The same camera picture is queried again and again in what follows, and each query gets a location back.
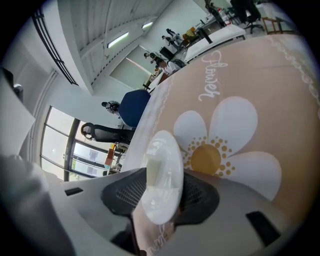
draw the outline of white table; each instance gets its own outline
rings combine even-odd
[[[208,43],[208,41],[204,38],[201,39],[199,42],[195,43],[194,45],[188,48],[188,51],[185,56],[185,61],[189,63],[192,59],[197,57],[200,54],[210,50],[213,47],[218,45],[224,44],[234,38],[242,37],[245,40],[244,35],[246,31],[236,25],[229,25],[218,31],[209,35],[212,43]]]

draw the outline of yellow flower center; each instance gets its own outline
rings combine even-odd
[[[230,175],[236,168],[229,161],[221,164],[222,159],[227,158],[226,152],[232,152],[232,149],[227,146],[228,141],[224,141],[217,136],[208,143],[206,143],[206,139],[206,136],[199,137],[199,140],[193,138],[187,151],[189,157],[187,157],[187,153],[183,157],[183,166],[187,169],[218,177],[222,177],[224,174]]]
[[[200,145],[191,156],[192,169],[204,174],[214,175],[219,169],[220,163],[219,150],[210,144]]]

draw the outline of gray plastic part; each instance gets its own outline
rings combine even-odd
[[[187,172],[201,177],[198,172]],[[158,255],[174,255],[175,252],[184,256],[248,256],[256,253],[264,245],[246,218],[250,212],[262,212],[280,233],[289,227],[289,219],[283,212],[251,188],[213,176],[206,176],[206,181],[219,193],[217,209],[201,224],[177,227]]]
[[[109,241],[125,229],[128,220],[110,213],[100,193],[107,184],[138,169],[84,181],[60,182],[55,175],[19,157],[0,157],[0,165],[1,200],[16,226],[38,249],[48,252],[47,255],[54,252],[79,256],[130,255]],[[203,178],[201,173],[187,172]],[[264,245],[246,218],[250,212],[262,212],[280,233],[289,227],[288,218],[251,188],[208,175],[205,179],[220,196],[215,212],[201,224],[178,226],[158,256],[262,254]],[[72,188],[83,191],[67,196],[65,190]]]

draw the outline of blue chair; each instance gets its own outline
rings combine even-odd
[[[150,94],[144,89],[127,92],[118,109],[123,122],[136,128],[150,99]]]

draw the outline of glass wall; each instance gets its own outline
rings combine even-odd
[[[112,144],[86,139],[81,134],[83,124],[51,107],[42,138],[41,167],[44,171],[55,174],[62,181],[81,181],[107,174],[106,159]],[[123,164],[124,157],[116,151],[111,166]]]

